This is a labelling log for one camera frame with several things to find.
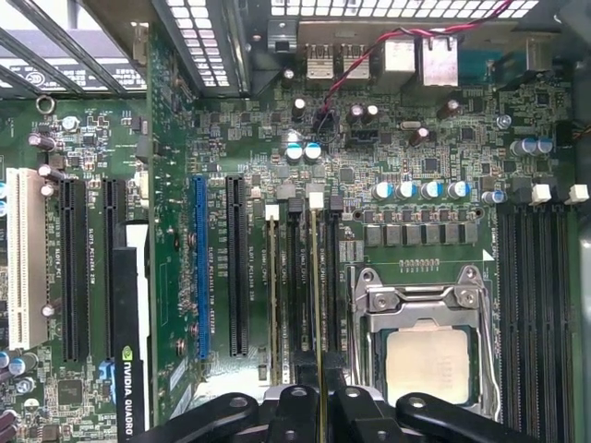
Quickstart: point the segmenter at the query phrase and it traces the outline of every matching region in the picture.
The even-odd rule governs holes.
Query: ram slot
[[[339,228],[341,214],[326,210],[326,307],[329,351],[341,350],[341,319],[343,307],[339,297]]]
[[[267,220],[267,251],[269,256],[269,302],[271,312],[271,384],[282,383],[281,356],[282,322],[280,308],[279,220],[271,215]]]
[[[106,323],[107,359],[115,358],[115,289],[113,284],[113,249],[116,241],[117,224],[127,218],[127,193],[125,180],[103,179],[104,217],[104,296]]]
[[[6,169],[8,347],[28,350],[47,340],[44,180],[31,169]]]
[[[248,355],[247,203],[244,177],[225,179],[230,355]]]
[[[207,179],[196,175],[194,187],[195,281],[199,313],[199,358],[210,355],[210,273],[208,260]]]
[[[62,180],[59,199],[64,360],[85,361],[89,353],[86,184]]]
[[[499,209],[502,407],[540,441],[573,441],[568,214]]]

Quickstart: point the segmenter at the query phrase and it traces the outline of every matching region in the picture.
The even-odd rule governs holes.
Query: electrolytic capacitor
[[[443,106],[437,111],[437,118],[445,120],[446,118],[453,117],[460,112],[460,103],[457,100],[448,100]]]
[[[302,154],[304,150],[299,145],[299,143],[288,143],[287,149],[285,150],[285,157],[287,161],[290,163],[297,163],[302,159]]]
[[[421,196],[423,198],[431,200],[441,195],[442,186],[441,183],[428,182],[421,186]]]
[[[20,357],[12,359],[8,365],[8,370],[10,371],[10,374],[18,377],[32,371],[38,363],[39,359],[37,358],[37,355],[34,353],[24,353]]]
[[[534,155],[548,155],[554,149],[554,143],[550,138],[539,138],[536,143]]]
[[[37,134],[35,132],[29,135],[29,144],[32,147],[39,148],[45,152],[51,152],[52,150],[55,150],[55,147],[57,146],[55,140],[52,138],[42,136],[41,134]]]
[[[28,394],[35,389],[35,380],[31,377],[24,377],[15,383],[15,388],[19,394]]]
[[[296,121],[301,121],[306,111],[306,102],[304,99],[295,99],[292,106],[292,118]]]
[[[20,351],[5,350],[0,352],[0,369],[6,369],[10,364],[10,360],[19,356]]]
[[[52,168],[49,164],[42,164],[37,170],[37,173],[45,180],[51,180],[52,182],[56,183],[66,178],[65,174],[60,173],[56,169]]]
[[[516,140],[511,144],[511,152],[520,157],[524,155],[533,155],[536,151],[537,143],[533,138],[524,138]]]
[[[351,106],[351,108],[349,108],[349,112],[347,113],[345,119],[349,125],[352,125],[353,123],[357,123],[362,116],[363,106],[359,104],[354,104],[353,106]]]
[[[371,195],[376,200],[385,200],[386,198],[391,197],[393,191],[394,186],[392,186],[392,184],[388,182],[377,183],[376,185],[371,187]]]
[[[413,182],[402,182],[396,187],[395,193],[398,198],[407,199],[412,197],[416,192]]]
[[[465,198],[470,194],[470,185],[465,181],[453,182],[447,186],[447,194],[454,200]]]
[[[57,194],[57,187],[51,183],[46,183],[45,185],[41,186],[41,195],[49,198]]]
[[[507,199],[504,191],[487,191],[482,193],[482,201],[487,205],[498,205]]]
[[[59,299],[54,300],[52,303],[47,303],[43,305],[43,307],[41,308],[41,315],[45,318],[51,318],[61,310],[61,307],[62,301]]]
[[[426,129],[425,127],[420,127],[411,134],[410,138],[408,139],[408,144],[415,148],[427,139],[428,129]]]
[[[361,123],[363,123],[364,125],[369,125],[371,122],[374,121],[374,119],[378,116],[379,113],[380,110],[378,109],[378,106],[376,106],[375,104],[370,104],[369,106],[366,106],[366,109],[363,110]]]
[[[281,86],[282,88],[285,89],[290,89],[293,84],[294,84],[294,78],[296,77],[296,73],[290,69],[287,68],[283,71],[283,75],[281,77]]]
[[[308,143],[304,148],[304,157],[309,162],[317,162],[322,155],[322,148],[318,143]]]

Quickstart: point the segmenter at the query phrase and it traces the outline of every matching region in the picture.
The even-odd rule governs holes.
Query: motherboard
[[[17,442],[127,441],[331,370],[577,441],[568,73],[497,90],[483,62],[443,105],[363,86],[327,109],[297,69],[200,99],[150,48],[146,102],[0,110]]]

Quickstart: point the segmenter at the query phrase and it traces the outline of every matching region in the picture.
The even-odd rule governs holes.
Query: black pcie slot
[[[341,318],[339,306],[339,225],[340,213],[326,210],[326,303],[329,351],[341,349]]]
[[[540,441],[573,441],[568,214],[499,210],[502,408]]]
[[[89,353],[86,184],[67,179],[59,187],[63,355],[65,361],[84,361]]]
[[[230,354],[248,355],[247,203],[244,177],[225,179],[228,225]]]
[[[116,226],[127,217],[127,194],[125,180],[103,179],[104,217],[104,296],[107,359],[115,358],[115,291],[113,285],[113,249]]]

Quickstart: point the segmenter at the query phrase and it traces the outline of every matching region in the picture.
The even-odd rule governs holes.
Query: connector
[[[6,169],[8,347],[28,350],[47,340],[45,181],[32,169]]]

